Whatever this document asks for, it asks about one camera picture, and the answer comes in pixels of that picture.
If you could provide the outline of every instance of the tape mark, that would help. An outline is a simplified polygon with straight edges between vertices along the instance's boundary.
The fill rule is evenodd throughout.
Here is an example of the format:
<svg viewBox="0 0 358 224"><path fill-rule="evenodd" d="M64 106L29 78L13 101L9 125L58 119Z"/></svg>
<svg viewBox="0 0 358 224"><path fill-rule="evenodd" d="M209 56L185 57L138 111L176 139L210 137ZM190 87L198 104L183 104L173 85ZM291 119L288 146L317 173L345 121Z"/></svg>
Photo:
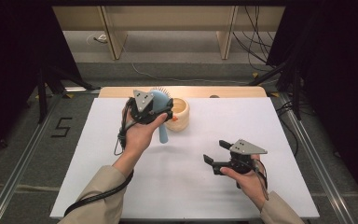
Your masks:
<svg viewBox="0 0 358 224"><path fill-rule="evenodd" d="M66 137L66 135L68 134L69 130L71 129L71 127L61 127L61 121L63 119L72 119L72 118L60 118L60 120L58 121L57 123L57 126L56 126L56 130L65 130L65 134L53 134L51 137L52 138L58 138L58 137Z"/></svg>

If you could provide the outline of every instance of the white tabletop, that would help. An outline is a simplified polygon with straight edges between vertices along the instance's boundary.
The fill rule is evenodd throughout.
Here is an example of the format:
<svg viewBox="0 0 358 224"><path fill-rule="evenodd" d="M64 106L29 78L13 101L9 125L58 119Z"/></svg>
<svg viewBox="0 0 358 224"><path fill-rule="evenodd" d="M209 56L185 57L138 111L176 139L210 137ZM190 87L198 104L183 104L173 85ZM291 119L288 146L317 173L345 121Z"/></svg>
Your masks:
<svg viewBox="0 0 358 224"><path fill-rule="evenodd" d="M98 98L80 136L51 217L61 218L102 165L112 164L121 110L128 98ZM214 175L203 154L228 161L219 140L244 139L268 151L268 191L281 195L303 218L319 214L269 98L188 98L190 124L168 131L161 144L154 133L135 167L124 197L123 219L240 220L259 217L234 180Z"/></svg>

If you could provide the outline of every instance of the aluminum rail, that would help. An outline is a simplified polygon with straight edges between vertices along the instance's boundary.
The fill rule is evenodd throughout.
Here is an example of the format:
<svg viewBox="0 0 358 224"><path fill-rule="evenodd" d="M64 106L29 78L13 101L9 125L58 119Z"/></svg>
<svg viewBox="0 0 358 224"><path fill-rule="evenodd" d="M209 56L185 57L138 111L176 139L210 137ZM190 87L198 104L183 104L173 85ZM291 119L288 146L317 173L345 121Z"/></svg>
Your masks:
<svg viewBox="0 0 358 224"><path fill-rule="evenodd" d="M281 100L283 104L289 102L289 97L286 93L282 94ZM312 144L312 141L310 140L310 137L308 136L301 120L298 120L296 115L291 110L288 111L288 114L293 126L295 127L296 133L302 145L304 146L308 157L310 158L310 163L313 166L313 170L321 181L324 192L326 193L326 196L328 197L334 211L336 212L339 222L345 224L355 223L345 200L339 193L336 185L334 184L334 181L330 177L330 174L327 172L327 169L325 168L324 163L322 162L315 146Z"/></svg>
<svg viewBox="0 0 358 224"><path fill-rule="evenodd" d="M45 119L39 123L34 131L31 140L28 142L27 147L24 149L19 161L17 162L16 167L14 168L13 172L10 175L10 178L4 185L1 193L0 193L0 219L2 215L5 213L8 204L18 186L31 158L34 155L37 146L46 130L46 127L49 124L49 118L54 111L55 106L61 100L62 95L54 95L51 99L50 109L45 117Z"/></svg>

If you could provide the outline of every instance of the person's right hand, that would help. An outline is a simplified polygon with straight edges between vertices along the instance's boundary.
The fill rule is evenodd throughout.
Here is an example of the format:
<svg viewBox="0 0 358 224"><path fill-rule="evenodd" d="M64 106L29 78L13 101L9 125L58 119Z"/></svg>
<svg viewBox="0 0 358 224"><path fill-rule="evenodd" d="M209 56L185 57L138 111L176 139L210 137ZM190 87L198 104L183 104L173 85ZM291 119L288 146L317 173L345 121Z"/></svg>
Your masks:
<svg viewBox="0 0 358 224"><path fill-rule="evenodd" d="M128 111L126 121L132 120L131 113ZM141 158L143 152L149 147L153 132L159 125L164 123L168 114L159 115L149 124L134 124L126 133L126 148L121 156L113 164L124 176L129 176L136 162Z"/></svg>
<svg viewBox="0 0 358 224"><path fill-rule="evenodd" d="M260 160L260 155L252 155L251 158L255 160ZM257 163L260 173L264 174L263 166L260 164L260 162ZM261 211L264 202L266 201L265 192L263 190L265 187L265 183L262 177L260 177L259 179L259 177L253 170L247 174L242 175L228 167L222 167L220 169L220 172L236 180L237 183L240 185L243 193L248 196L258 208L258 210Z"/></svg>

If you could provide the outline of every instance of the jacket sleeve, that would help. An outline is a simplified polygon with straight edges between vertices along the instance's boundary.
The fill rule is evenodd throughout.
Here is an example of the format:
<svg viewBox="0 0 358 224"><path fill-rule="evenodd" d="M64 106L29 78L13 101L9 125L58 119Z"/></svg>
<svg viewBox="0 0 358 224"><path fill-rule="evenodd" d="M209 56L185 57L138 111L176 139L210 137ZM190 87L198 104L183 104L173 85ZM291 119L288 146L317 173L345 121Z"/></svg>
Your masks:
<svg viewBox="0 0 358 224"><path fill-rule="evenodd" d="M268 201L264 202L260 216L266 224L304 224L289 204L274 191L268 195Z"/></svg>
<svg viewBox="0 0 358 224"><path fill-rule="evenodd" d="M110 189L113 189L126 180L125 176L112 166L103 166L91 179L88 185L81 192L77 200L82 200ZM126 189L101 199L94 203L86 204L70 212L59 223L80 224L80 223L118 223L123 210L123 197Z"/></svg>

